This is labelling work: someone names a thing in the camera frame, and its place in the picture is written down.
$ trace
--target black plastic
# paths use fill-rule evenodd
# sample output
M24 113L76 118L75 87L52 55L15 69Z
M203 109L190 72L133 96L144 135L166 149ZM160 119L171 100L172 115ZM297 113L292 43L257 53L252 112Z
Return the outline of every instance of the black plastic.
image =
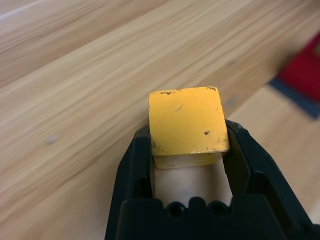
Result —
M233 198L166 209L154 196L149 126L139 130L118 167L106 240L320 239L272 157L240 124L226 120L230 151L223 158Z

